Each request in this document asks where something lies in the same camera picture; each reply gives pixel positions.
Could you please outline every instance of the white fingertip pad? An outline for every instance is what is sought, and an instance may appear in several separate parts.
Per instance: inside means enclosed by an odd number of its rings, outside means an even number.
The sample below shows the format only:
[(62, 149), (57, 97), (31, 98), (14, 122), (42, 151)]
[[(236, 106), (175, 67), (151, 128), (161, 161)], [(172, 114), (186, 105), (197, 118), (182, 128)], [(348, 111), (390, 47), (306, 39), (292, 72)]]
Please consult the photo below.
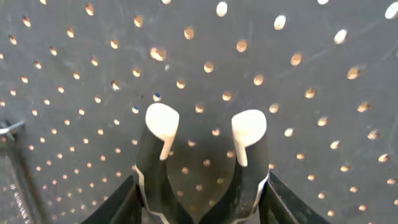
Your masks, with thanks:
[(266, 133), (266, 116), (259, 110), (247, 110), (233, 116), (231, 122), (236, 157), (239, 164), (246, 167), (246, 147), (258, 142)]
[(152, 134), (164, 141), (159, 157), (162, 161), (169, 156), (179, 121), (178, 112), (163, 103), (154, 103), (148, 107), (145, 115), (146, 125)]

